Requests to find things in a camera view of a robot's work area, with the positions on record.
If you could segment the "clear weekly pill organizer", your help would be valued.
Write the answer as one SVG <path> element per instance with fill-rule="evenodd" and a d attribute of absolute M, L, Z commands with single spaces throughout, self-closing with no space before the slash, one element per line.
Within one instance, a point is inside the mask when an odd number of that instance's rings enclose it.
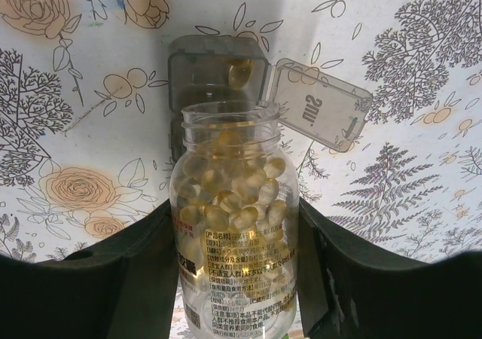
<path fill-rule="evenodd" d="M 251 38 L 186 35 L 169 46 L 169 147 L 185 152 L 182 109 L 226 100 L 279 104 L 287 127 L 338 152 L 360 135 L 371 93 L 288 58 L 272 65 Z"/>

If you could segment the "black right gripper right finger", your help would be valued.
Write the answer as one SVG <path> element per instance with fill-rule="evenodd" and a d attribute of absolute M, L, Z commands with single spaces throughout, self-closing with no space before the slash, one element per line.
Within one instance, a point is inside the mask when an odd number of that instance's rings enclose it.
<path fill-rule="evenodd" d="M 311 338 L 479 338 L 481 254 L 426 264 L 300 202 L 297 292 Z"/>

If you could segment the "clear pill bottle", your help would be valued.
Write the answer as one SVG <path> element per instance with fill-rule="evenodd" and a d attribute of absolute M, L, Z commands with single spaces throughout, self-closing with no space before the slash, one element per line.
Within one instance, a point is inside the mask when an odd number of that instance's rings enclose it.
<path fill-rule="evenodd" d="M 169 184 L 182 297 L 197 338 L 280 338 L 297 310 L 299 184 L 279 106 L 183 109 Z"/>

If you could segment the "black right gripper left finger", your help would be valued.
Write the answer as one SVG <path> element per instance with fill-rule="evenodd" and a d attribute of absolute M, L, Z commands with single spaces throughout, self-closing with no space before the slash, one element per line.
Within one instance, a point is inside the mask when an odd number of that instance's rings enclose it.
<path fill-rule="evenodd" d="M 1 258 L 3 338 L 167 338 L 178 282 L 168 202 L 61 261 Z"/>

